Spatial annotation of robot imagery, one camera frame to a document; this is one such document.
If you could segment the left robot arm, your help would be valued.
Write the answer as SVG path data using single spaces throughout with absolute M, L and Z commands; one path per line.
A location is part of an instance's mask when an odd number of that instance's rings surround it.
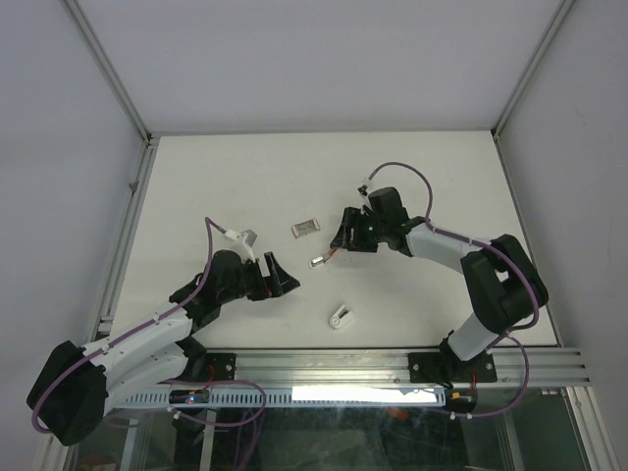
M 217 251 L 203 272 L 128 331 L 82 346 L 58 344 L 26 398 L 33 428 L 75 445 L 146 388 L 170 380 L 207 382 L 216 367 L 194 334 L 217 320 L 227 303 L 279 298 L 299 286 L 273 252 L 244 260 L 232 250 Z

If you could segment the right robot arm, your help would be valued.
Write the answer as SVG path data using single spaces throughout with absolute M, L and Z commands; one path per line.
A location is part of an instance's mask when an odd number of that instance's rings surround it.
M 384 243 L 464 278 L 472 313 L 442 343 L 439 367 L 444 376 L 462 379 L 472 371 L 475 357 L 524 319 L 539 317 L 549 293 L 515 236 L 484 241 L 437 227 L 426 215 L 410 217 L 391 186 L 369 192 L 363 185 L 358 192 L 365 204 L 343 210 L 331 250 L 375 253 Z

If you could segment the pink white stapler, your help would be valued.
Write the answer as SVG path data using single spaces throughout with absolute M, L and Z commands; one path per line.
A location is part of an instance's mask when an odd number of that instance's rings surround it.
M 312 270 L 316 270 L 322 266 L 324 266 L 326 263 L 328 263 L 338 252 L 339 250 L 337 248 L 330 248 L 329 250 L 327 250 L 326 252 L 324 252 L 321 255 L 318 255 L 314 258 L 312 258 L 309 263 L 308 266 L 310 269 Z

